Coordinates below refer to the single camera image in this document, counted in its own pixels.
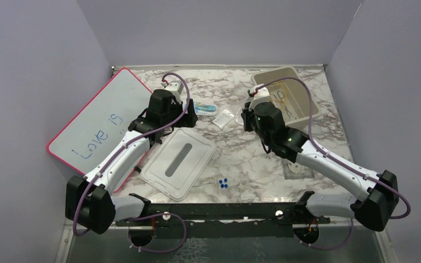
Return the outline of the clear zip bag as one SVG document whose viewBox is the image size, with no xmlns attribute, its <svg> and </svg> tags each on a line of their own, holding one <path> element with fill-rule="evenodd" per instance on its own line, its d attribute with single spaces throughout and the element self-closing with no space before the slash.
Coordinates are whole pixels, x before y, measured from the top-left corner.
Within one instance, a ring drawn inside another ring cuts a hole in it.
<svg viewBox="0 0 421 263">
<path fill-rule="evenodd" d="M 243 121 L 243 118 L 241 116 L 241 113 L 242 113 L 242 109 L 239 108 L 238 111 L 237 111 L 237 113 L 236 113 L 236 118 L 235 118 L 235 122 L 238 125 L 243 125 L 244 124 L 244 121 Z"/>
<path fill-rule="evenodd" d="M 220 129 L 223 129 L 231 120 L 233 120 L 234 117 L 235 115 L 231 111 L 225 109 L 222 110 L 214 120 L 212 120 L 212 123 Z"/>
</svg>

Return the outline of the tan rubber tubing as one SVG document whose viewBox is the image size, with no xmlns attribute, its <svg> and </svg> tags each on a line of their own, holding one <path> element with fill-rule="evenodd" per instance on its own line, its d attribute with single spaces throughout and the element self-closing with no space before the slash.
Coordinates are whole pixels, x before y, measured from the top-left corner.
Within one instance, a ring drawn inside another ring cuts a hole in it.
<svg viewBox="0 0 421 263">
<path fill-rule="evenodd" d="M 271 101 L 277 107 L 284 107 L 289 105 L 290 93 L 288 85 L 285 82 L 274 83 L 267 86 Z"/>
</svg>

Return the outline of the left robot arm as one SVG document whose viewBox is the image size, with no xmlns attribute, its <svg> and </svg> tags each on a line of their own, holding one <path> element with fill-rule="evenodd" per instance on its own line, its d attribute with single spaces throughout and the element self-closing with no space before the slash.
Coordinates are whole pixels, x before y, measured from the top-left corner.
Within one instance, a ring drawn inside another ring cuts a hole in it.
<svg viewBox="0 0 421 263">
<path fill-rule="evenodd" d="M 119 220 L 143 225 L 150 219 L 149 200 L 137 194 L 113 199 L 123 181 L 150 147 L 160 141 L 167 128 L 192 128 L 198 117 L 190 95 L 184 102 L 171 88 L 156 89 L 148 107 L 133 120 L 124 137 L 101 163 L 83 177 L 73 176 L 66 185 L 65 217 L 73 222 L 72 232 L 104 233 Z"/>
</svg>

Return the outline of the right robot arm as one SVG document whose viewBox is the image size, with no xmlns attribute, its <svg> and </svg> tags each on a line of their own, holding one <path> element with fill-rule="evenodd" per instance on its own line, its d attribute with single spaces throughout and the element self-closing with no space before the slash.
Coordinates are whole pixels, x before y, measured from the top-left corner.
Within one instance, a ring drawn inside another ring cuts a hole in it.
<svg viewBox="0 0 421 263">
<path fill-rule="evenodd" d="M 346 189 L 343 194 L 313 193 L 294 208 L 298 221 L 340 216 L 356 219 L 373 231 L 385 229 L 399 202 L 394 173 L 365 169 L 320 147 L 307 133 L 285 126 L 281 111 L 271 102 L 254 108 L 246 102 L 241 117 L 244 130 L 259 136 L 266 153 L 313 169 Z"/>
</svg>

